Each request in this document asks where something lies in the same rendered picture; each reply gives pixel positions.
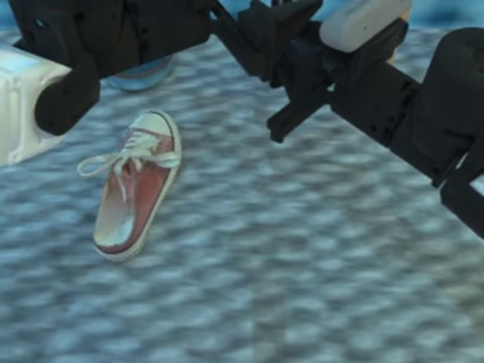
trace white plastic casing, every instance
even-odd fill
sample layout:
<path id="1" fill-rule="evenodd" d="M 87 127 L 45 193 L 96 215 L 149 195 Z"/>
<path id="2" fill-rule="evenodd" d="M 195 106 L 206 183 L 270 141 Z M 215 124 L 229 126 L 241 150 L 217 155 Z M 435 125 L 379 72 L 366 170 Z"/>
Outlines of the white plastic casing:
<path id="1" fill-rule="evenodd" d="M 351 53 L 410 8 L 411 0 L 353 0 L 323 21 L 319 36 L 325 45 Z"/>
<path id="2" fill-rule="evenodd" d="M 40 130 L 34 110 L 42 91 L 70 68 L 0 45 L 0 166 L 43 153 L 63 140 Z"/>

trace textured surface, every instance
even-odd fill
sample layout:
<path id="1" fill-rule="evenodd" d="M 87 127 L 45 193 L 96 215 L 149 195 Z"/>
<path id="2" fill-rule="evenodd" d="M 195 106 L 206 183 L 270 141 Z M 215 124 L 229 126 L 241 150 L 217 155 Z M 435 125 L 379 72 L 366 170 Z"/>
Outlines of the textured surface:
<path id="1" fill-rule="evenodd" d="M 421 79 L 442 34 L 411 32 L 398 65 Z M 327 110 L 272 144 L 283 103 L 212 40 L 162 88 L 104 88 L 60 147 L 0 169 L 0 362 L 484 361 L 481 243 Z M 102 180 L 76 164 L 149 107 L 178 121 L 185 166 L 143 253 L 112 265 L 91 247 Z"/>

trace sneaker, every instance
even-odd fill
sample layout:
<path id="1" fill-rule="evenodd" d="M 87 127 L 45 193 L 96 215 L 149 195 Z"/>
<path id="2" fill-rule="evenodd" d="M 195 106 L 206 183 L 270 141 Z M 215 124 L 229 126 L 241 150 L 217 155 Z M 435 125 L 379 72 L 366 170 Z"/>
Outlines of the sneaker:
<path id="1" fill-rule="evenodd" d="M 84 177 L 108 171 L 94 231 L 95 248 L 104 258 L 123 262 L 140 252 L 181 159 L 182 144 L 172 118 L 148 111 L 128 128 L 118 152 L 79 164 L 77 171 Z M 101 165 L 87 171 L 95 164 Z"/>
<path id="2" fill-rule="evenodd" d="M 36 123 L 37 97 L 70 69 L 7 45 L 0 45 L 0 166 L 37 156 L 65 135 L 43 132 Z"/>

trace gray textured floor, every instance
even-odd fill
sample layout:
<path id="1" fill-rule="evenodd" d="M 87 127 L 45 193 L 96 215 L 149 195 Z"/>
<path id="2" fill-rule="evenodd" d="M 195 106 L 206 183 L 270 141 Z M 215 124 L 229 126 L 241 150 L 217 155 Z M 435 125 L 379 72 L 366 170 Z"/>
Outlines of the gray textured floor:
<path id="1" fill-rule="evenodd" d="M 442 34 L 411 32 L 399 66 L 421 79 Z M 0 170 L 0 362 L 482 363 L 481 243 L 326 110 L 272 144 L 283 103 L 214 40 Z M 185 167 L 144 252 L 113 265 L 91 245 L 102 180 L 76 164 L 148 107 L 178 121 Z"/>

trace shoelace bow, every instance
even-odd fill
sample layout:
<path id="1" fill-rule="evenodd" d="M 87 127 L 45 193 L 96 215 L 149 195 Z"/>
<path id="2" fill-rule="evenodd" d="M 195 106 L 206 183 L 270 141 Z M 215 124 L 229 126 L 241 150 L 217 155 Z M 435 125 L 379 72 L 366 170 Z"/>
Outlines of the shoelace bow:
<path id="1" fill-rule="evenodd" d="M 155 154 L 159 144 L 158 138 L 146 132 L 134 131 L 119 152 L 89 157 L 77 166 L 77 172 L 84 178 L 90 178 L 113 167 L 114 175 L 123 194 L 123 200 L 126 202 L 127 193 L 123 182 L 123 169 L 129 161 L 134 163 L 137 172 L 141 171 L 146 162 L 156 163 L 158 166 L 167 169 L 171 169 L 180 163 L 180 156 L 173 151 Z M 88 166 L 98 164 L 101 165 L 97 169 L 86 172 Z"/>

